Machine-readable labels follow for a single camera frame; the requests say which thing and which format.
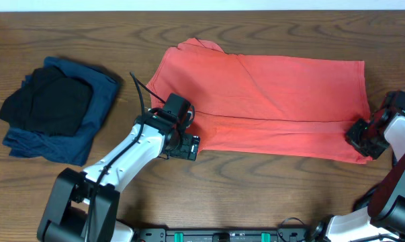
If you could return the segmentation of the coral red t-shirt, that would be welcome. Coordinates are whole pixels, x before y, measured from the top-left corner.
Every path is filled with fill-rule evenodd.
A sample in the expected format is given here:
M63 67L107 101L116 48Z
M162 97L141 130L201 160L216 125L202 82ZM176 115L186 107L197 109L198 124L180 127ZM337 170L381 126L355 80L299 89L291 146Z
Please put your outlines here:
M190 38L167 49L148 88L154 107L172 93L194 105L189 130L203 150L364 164L345 139L370 116L364 69L360 60L228 54Z

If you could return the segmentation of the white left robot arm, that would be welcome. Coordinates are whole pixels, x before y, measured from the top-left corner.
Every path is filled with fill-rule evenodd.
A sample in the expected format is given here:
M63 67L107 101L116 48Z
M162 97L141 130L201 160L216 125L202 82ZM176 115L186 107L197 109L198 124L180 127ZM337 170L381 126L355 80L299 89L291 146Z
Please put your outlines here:
M186 133L193 114L153 109L97 163L55 180L37 230L39 241L131 241L134 229L117 220L120 195L150 161L161 155L195 161L200 138Z

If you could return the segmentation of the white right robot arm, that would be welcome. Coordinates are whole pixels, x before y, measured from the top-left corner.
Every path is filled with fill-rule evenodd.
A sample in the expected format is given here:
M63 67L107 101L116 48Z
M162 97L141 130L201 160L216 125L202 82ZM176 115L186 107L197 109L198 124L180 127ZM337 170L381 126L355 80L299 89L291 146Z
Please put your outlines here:
M392 169L356 201L352 213L320 223L315 241L405 241L405 91L386 93L379 110L354 123L346 140L372 159L391 148Z

